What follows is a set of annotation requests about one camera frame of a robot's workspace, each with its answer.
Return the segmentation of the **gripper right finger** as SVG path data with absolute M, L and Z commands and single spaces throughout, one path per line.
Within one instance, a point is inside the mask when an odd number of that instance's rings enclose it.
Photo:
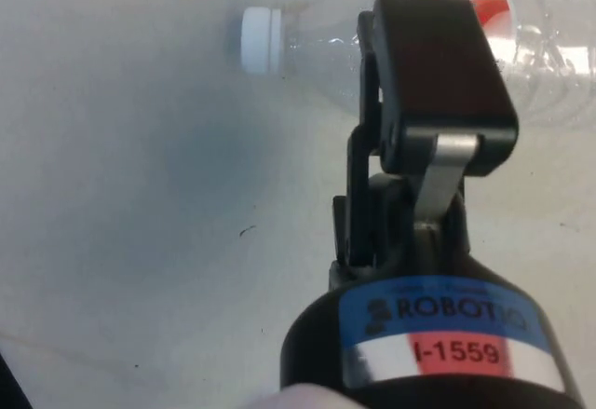
M 511 156 L 519 119 L 469 0 L 375 0 L 374 66 L 381 92 L 375 150 L 406 183 L 386 207 L 387 239 L 436 224 L 466 177 Z

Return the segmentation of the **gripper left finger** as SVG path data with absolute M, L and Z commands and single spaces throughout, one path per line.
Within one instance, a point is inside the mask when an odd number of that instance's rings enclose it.
M 373 48 L 373 13 L 358 17 L 359 123 L 346 149 L 346 190 L 333 198 L 336 260 L 347 270 L 395 270 L 399 244 L 390 224 L 390 200 L 399 190 L 387 174 L 369 175 L 370 157 L 381 152 L 380 80 Z

